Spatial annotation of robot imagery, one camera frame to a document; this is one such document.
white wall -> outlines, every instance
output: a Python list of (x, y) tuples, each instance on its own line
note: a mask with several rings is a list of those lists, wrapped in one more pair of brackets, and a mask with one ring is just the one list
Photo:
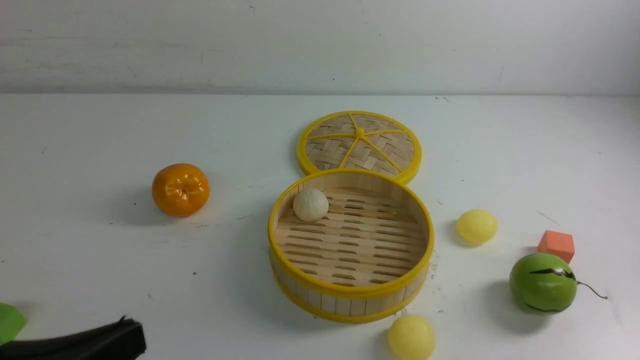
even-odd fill
[(640, 94), (639, 0), (0, 0), (4, 92)]

green block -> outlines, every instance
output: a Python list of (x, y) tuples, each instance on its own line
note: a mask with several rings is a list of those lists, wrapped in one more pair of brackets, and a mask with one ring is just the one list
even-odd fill
[(13, 341), (26, 324), (17, 307), (0, 302), (0, 345)]

yellow plastic rim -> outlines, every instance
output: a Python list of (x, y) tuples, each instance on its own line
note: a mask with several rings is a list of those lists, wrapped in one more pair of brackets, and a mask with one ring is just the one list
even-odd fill
[[(418, 169), (420, 168), (420, 162), (422, 161), (422, 147), (420, 146), (420, 142), (418, 141), (418, 138), (414, 135), (414, 133), (409, 130), (408, 127), (404, 126), (404, 124), (400, 123), (399, 121), (397, 121), (396, 119), (392, 119), (388, 116), (384, 116), (382, 114), (378, 114), (378, 113), (371, 113), (368, 111), (341, 111), (338, 113), (332, 113), (329, 114), (327, 116), (323, 116), (320, 119), (317, 119), (316, 121), (312, 122), (309, 126), (307, 126), (307, 128), (302, 132), (302, 135), (300, 136), (300, 139), (298, 140), (298, 147), (296, 149), (296, 152), (298, 154), (298, 162), (300, 163), (300, 167), (302, 168), (302, 171), (304, 171), (304, 173), (306, 175), (310, 175), (310, 174), (315, 174), (317, 172), (320, 171), (328, 171), (328, 170), (320, 170), (318, 169), (309, 159), (309, 157), (307, 156), (307, 152), (305, 150), (305, 146), (307, 144), (307, 140), (309, 137), (309, 133), (311, 133), (311, 131), (313, 131), (313, 129), (315, 129), (318, 125), (320, 125), (320, 123), (327, 121), (328, 119), (334, 118), (334, 117), (338, 117), (338, 116), (343, 116), (343, 115), (347, 115), (349, 116), (349, 118), (351, 118), (351, 121), (353, 122), (353, 126), (355, 128), (354, 133), (353, 134), (330, 134), (324, 137), (334, 137), (334, 136), (338, 136), (338, 137), (350, 137), (350, 138), (358, 138), (358, 129), (361, 129), (360, 127), (357, 126), (356, 122), (353, 120), (353, 117), (351, 117), (351, 115), (369, 115), (369, 116), (373, 116), (373, 117), (379, 117), (383, 120), (386, 120), (388, 122), (390, 122), (391, 124), (399, 127), (400, 129), (402, 129), (400, 132), (406, 134), (407, 136), (409, 136), (409, 139), (411, 140), (411, 143), (413, 144), (413, 159), (411, 160), (411, 162), (409, 163), (409, 166), (407, 166), (407, 168), (405, 169), (400, 169), (393, 160), (391, 160), (384, 152), (381, 152), (375, 145), (372, 146), (372, 149), (374, 151), (377, 151), (378, 153), (380, 153), (391, 165), (393, 165), (394, 167), (396, 167), (399, 171), (398, 175), (394, 176), (394, 179), (401, 183), (401, 184), (406, 184), (409, 181), (411, 181), (415, 175), (418, 173)], [(375, 131), (373, 133), (364, 133), (363, 136), (366, 137), (367, 135), (373, 135), (374, 133), (397, 133), (398, 131)], [(349, 154), (351, 153), (351, 150), (353, 150), (353, 147), (356, 145), (356, 141), (354, 141), (351, 144), (351, 148), (347, 151), (347, 153), (344, 156), (344, 159), (342, 161), (342, 163), (340, 164), (339, 168), (342, 168), (344, 166), (344, 162), (345, 160), (349, 157)]]
[[(306, 274), (305, 272), (300, 270), (298, 267), (294, 266), (293, 263), (291, 263), (285, 257), (284, 253), (280, 250), (280, 247), (276, 243), (276, 239), (275, 239), (275, 228), (273, 226), (273, 221), (274, 221), (274, 217), (278, 212), (278, 208), (280, 207), (281, 203), (284, 201), (284, 198), (287, 196), (287, 194), (291, 192), (294, 188), (296, 188), (298, 185), (308, 180), (311, 180), (320, 176), (339, 173), (339, 172), (356, 172), (361, 174), (368, 174), (371, 176), (379, 177), (386, 181), (391, 181), (392, 183), (402, 188), (406, 193), (408, 193), (409, 196), (411, 196), (416, 201), (416, 203), (420, 206), (420, 210), (422, 210), (422, 212), (425, 214), (427, 218), (427, 225), (429, 227), (429, 243), (427, 244), (427, 250), (424, 253), (424, 256), (422, 257), (422, 259), (420, 259), (420, 261), (414, 266), (414, 268), (409, 270), (406, 274), (398, 277), (395, 280), (385, 282), (384, 284), (374, 285), (374, 286), (352, 287), (352, 286), (336, 285), (336, 284), (320, 281), (319, 279), (316, 279), (315, 277), (312, 277), (309, 274)], [(282, 264), (282, 268), (284, 269), (284, 271), (287, 272), (291, 277), (295, 278), (297, 281), (301, 282), (304, 286), (308, 287), (311, 290), (318, 291), (319, 293), (322, 293), (325, 295), (330, 295), (334, 297), (347, 297), (349, 299), (368, 299), (371, 297), (383, 297), (407, 287), (411, 282), (413, 282), (419, 276), (419, 274), (423, 271), (423, 269), (425, 269), (425, 267), (429, 265), (429, 259), (431, 259), (431, 255), (433, 253), (433, 245), (435, 243), (433, 223), (431, 222), (431, 216), (429, 215), (429, 211), (413, 191), (407, 188), (404, 184), (401, 184), (397, 180), (392, 179), (391, 177), (386, 177), (384, 175), (381, 175), (379, 173), (372, 172), (369, 170), (355, 169), (355, 168), (349, 168), (349, 169), (336, 168), (332, 170), (325, 170), (321, 172), (316, 172), (315, 174), (311, 174), (307, 177), (304, 177), (303, 179), (296, 181), (294, 184), (288, 187), (288, 189), (286, 189), (284, 193), (282, 193), (282, 195), (278, 198), (275, 205), (273, 206), (273, 209), (271, 210), (271, 215), (269, 216), (268, 232), (269, 232), (269, 246), (271, 247), (273, 254), (276, 256), (280, 264)]]
[(313, 307), (313, 306), (307, 304), (306, 302), (300, 300), (291, 291), (289, 291), (289, 289), (287, 289), (286, 286), (284, 286), (282, 281), (280, 281), (280, 279), (278, 278), (278, 275), (276, 274), (275, 270), (273, 269), (273, 265), (271, 265), (271, 271), (273, 272), (273, 277), (275, 278), (276, 283), (280, 287), (280, 290), (282, 290), (284, 295), (287, 295), (289, 300), (291, 300), (291, 302), (296, 304), (296, 306), (298, 306), (300, 309), (302, 309), (302, 310), (304, 310), (304, 311), (306, 311), (306, 312), (308, 312), (308, 313), (310, 313), (312, 315), (320, 316), (321, 318), (324, 318), (324, 319), (327, 319), (327, 320), (331, 320), (331, 321), (335, 321), (335, 322), (344, 322), (344, 323), (374, 322), (376, 320), (381, 320), (381, 319), (384, 319), (384, 318), (386, 318), (388, 316), (391, 316), (391, 315), (397, 313), (398, 311), (404, 309), (411, 301), (413, 301), (413, 299), (415, 299), (415, 297), (418, 296), (418, 293), (420, 293), (420, 289), (422, 288), (422, 285), (424, 284), (424, 280), (423, 280), (418, 285), (418, 287), (415, 289), (415, 291), (413, 292), (413, 294), (410, 297), (406, 298), (404, 301), (402, 301), (400, 304), (398, 304), (398, 305), (396, 305), (394, 307), (390, 307), (387, 310), (381, 311), (379, 313), (371, 314), (371, 315), (350, 316), (350, 315), (339, 315), (339, 314), (329, 313), (327, 311), (318, 309), (316, 307)]

bamboo steamer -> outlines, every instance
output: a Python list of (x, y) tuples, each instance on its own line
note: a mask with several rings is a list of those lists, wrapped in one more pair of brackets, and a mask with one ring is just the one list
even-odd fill
[[(339, 149), (345, 138), (348, 147)], [(366, 149), (358, 151), (358, 143)], [(291, 301), (329, 320), (365, 323), (398, 312), (418, 294), (433, 225), (403, 182), (416, 174), (420, 152), (413, 133), (383, 115), (349, 111), (309, 125), (298, 159), (310, 175), (278, 198), (268, 225), (273, 273)], [(322, 220), (303, 222), (293, 213), (293, 199), (306, 188), (327, 196)]]

watermelon stem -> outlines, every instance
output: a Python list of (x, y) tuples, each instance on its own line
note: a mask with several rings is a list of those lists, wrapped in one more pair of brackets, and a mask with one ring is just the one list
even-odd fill
[(598, 292), (597, 292), (597, 291), (595, 291), (595, 290), (594, 290), (592, 287), (590, 287), (588, 284), (585, 284), (584, 282), (580, 282), (580, 281), (577, 281), (577, 282), (578, 282), (578, 285), (584, 285), (584, 286), (588, 287), (591, 291), (593, 291), (593, 293), (594, 293), (594, 294), (598, 295), (598, 297), (600, 297), (601, 299), (605, 299), (605, 300), (607, 300), (607, 299), (609, 298), (608, 296), (602, 296), (602, 295), (598, 294)]

